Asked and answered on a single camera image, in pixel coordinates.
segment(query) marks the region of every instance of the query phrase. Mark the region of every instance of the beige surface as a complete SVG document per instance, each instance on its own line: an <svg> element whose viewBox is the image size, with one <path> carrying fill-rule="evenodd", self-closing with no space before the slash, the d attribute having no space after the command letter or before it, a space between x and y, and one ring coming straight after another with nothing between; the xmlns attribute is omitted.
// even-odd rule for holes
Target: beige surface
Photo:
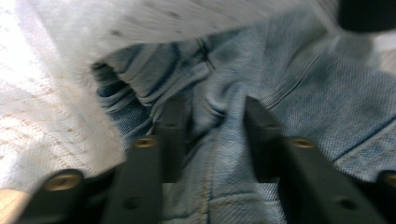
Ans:
<svg viewBox="0 0 396 224"><path fill-rule="evenodd" d="M0 190L0 224L12 223L30 196L12 189Z"/></svg>

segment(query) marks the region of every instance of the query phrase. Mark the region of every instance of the folded denim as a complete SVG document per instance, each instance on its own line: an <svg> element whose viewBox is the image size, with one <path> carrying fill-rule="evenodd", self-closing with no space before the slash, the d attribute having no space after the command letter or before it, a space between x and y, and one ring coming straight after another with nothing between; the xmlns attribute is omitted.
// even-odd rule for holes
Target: folded denim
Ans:
<svg viewBox="0 0 396 224"><path fill-rule="evenodd" d="M163 221L285 222L276 184L255 184L246 96L345 173L374 180L396 169L396 77L367 65L369 42L348 41L297 8L223 34L132 46L95 66L99 102L126 147L149 131L167 99L188 98L190 153L164 195Z"/></svg>

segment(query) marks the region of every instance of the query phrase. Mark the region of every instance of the white textured surface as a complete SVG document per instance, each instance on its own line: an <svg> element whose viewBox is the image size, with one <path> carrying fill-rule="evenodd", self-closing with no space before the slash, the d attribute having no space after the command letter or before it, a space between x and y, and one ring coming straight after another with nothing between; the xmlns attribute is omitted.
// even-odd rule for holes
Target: white textured surface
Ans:
<svg viewBox="0 0 396 224"><path fill-rule="evenodd" d="M95 175L122 160L89 67L117 49L215 33L298 0L7 0L0 3L0 189L43 175ZM396 54L383 65L395 69Z"/></svg>

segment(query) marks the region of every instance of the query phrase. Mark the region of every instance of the blue cloth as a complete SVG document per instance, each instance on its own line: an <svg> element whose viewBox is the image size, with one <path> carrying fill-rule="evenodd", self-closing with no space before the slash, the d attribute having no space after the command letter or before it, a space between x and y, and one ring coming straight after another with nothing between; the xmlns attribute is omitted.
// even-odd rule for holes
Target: blue cloth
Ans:
<svg viewBox="0 0 396 224"><path fill-rule="evenodd" d="M328 34L296 8L223 34L123 49L93 71L125 146L149 131L167 99L188 98L190 153L164 195L165 223L283 223L276 184L254 183L246 96L270 109L285 135L312 139L337 169L374 180L396 169L396 77L366 65L365 44Z"/></svg>

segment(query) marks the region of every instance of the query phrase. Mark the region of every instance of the brass screw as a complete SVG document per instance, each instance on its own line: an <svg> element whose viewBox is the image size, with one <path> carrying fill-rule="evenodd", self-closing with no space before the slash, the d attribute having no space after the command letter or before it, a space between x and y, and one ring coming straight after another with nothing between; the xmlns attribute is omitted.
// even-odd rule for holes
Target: brass screw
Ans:
<svg viewBox="0 0 396 224"><path fill-rule="evenodd" d="M387 182L389 185L393 186L396 188L396 175L385 175L384 176L385 182Z"/></svg>
<svg viewBox="0 0 396 224"><path fill-rule="evenodd" d="M135 147L152 147L157 144L157 141L155 141L152 138L141 138L136 141L134 141L134 146Z"/></svg>
<svg viewBox="0 0 396 224"><path fill-rule="evenodd" d="M44 189L48 191L72 189L80 181L81 176L79 175L56 175L46 183Z"/></svg>
<svg viewBox="0 0 396 224"><path fill-rule="evenodd" d="M315 145L303 138L295 138L292 140L292 143L296 146L296 147L314 147Z"/></svg>

